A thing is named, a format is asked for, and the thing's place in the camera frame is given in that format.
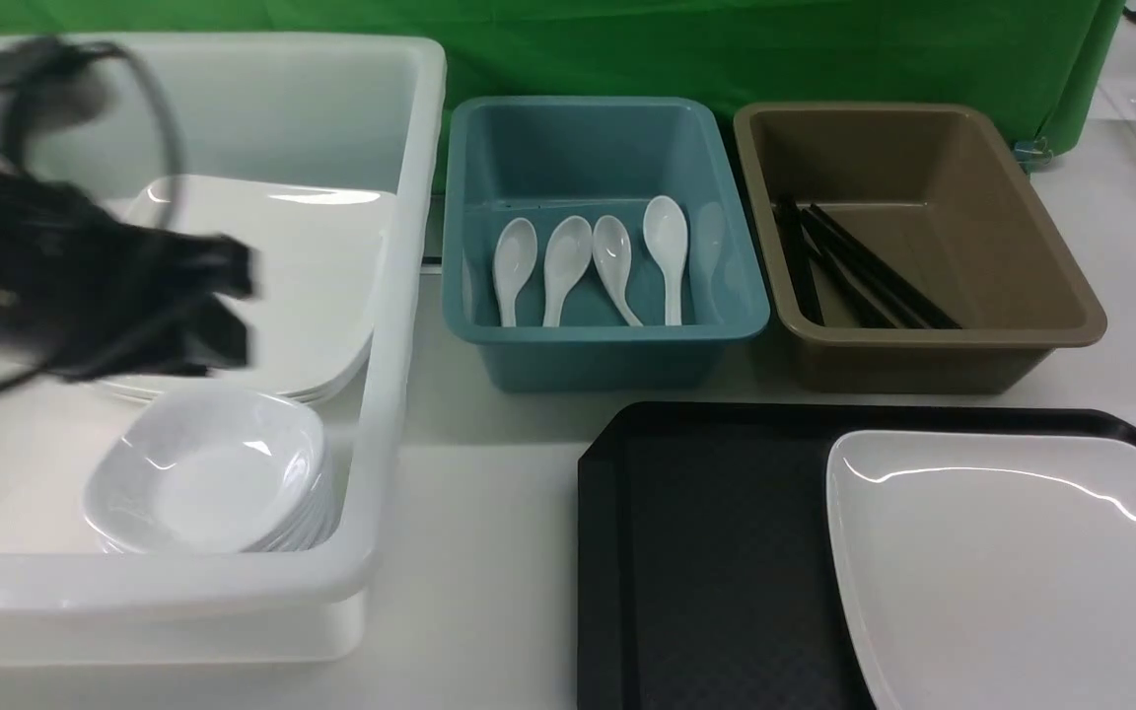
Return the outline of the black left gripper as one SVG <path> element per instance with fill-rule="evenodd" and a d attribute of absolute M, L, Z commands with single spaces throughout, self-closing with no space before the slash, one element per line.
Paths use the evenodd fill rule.
<path fill-rule="evenodd" d="M 86 381 L 207 377 L 249 364 L 258 251 L 120 222 L 83 190 L 0 172 L 0 358 Z"/>

